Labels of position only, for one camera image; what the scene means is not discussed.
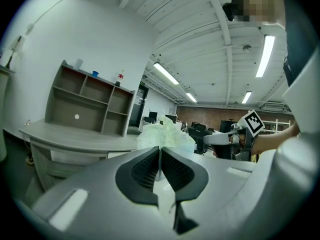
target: fluorescent light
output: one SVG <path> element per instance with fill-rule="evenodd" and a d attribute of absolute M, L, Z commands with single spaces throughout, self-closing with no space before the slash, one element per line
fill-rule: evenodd
<path fill-rule="evenodd" d="M 191 95 L 191 93 L 186 93 L 186 95 L 188 95 L 193 102 L 197 102 L 196 99 Z"/>
<path fill-rule="evenodd" d="M 245 94 L 245 96 L 244 96 L 244 99 L 243 99 L 243 101 L 242 101 L 242 104 L 246 104 L 246 103 L 247 103 L 247 101 L 249 100 L 251 94 L 252 94 L 252 91 L 247 91 L 247 92 L 246 92 L 246 94 Z"/>
<path fill-rule="evenodd" d="M 178 85 L 179 82 L 162 66 L 159 62 L 156 62 L 153 64 L 153 66 L 158 69 L 162 74 L 164 74 L 169 80 L 174 83 L 175 85 Z"/>
<path fill-rule="evenodd" d="M 264 38 L 264 47 L 259 69 L 255 75 L 256 78 L 262 78 L 270 60 L 271 52 L 274 47 L 275 37 L 266 35 Z"/>

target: plastic bag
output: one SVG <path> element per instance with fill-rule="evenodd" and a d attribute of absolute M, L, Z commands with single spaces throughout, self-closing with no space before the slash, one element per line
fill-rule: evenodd
<path fill-rule="evenodd" d="M 195 151 L 195 141 L 185 132 L 179 130 L 171 119 L 162 115 L 160 123 L 145 125 L 142 133 L 137 138 L 137 149 L 142 150 L 155 146 L 178 148 L 183 151 L 193 153 Z"/>

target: door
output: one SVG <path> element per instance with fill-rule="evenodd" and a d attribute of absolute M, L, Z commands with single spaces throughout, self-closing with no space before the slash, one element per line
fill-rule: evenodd
<path fill-rule="evenodd" d="M 145 101 L 148 94 L 148 90 L 149 89 L 147 87 L 141 84 L 139 85 L 139 89 L 134 99 L 134 104 L 133 104 L 133 108 L 132 108 L 132 112 L 129 120 L 129 126 L 139 127 L 141 117 L 142 117 L 142 112 L 145 107 Z"/>

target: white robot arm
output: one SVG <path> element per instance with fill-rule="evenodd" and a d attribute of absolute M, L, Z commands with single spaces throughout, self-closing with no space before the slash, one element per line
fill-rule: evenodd
<path fill-rule="evenodd" d="M 237 123 L 231 125 L 230 132 L 213 133 L 203 137 L 203 141 L 207 145 L 213 146 L 218 157 L 250 161 L 251 148 L 255 142 L 255 137 L 265 128 L 264 123 L 258 116 L 257 112 L 251 110 L 244 115 Z"/>

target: computer monitor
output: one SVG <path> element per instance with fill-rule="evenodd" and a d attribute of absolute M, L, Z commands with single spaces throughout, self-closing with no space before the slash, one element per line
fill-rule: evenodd
<path fill-rule="evenodd" d="M 158 112 L 149 112 L 149 118 L 153 118 L 155 121 L 157 121 L 157 115 Z"/>
<path fill-rule="evenodd" d="M 165 116 L 166 116 L 167 118 L 170 118 L 174 124 L 176 123 L 177 117 L 176 117 L 175 115 L 166 114 Z"/>
<path fill-rule="evenodd" d="M 144 117 L 144 121 L 153 124 L 155 119 L 153 117 Z"/>

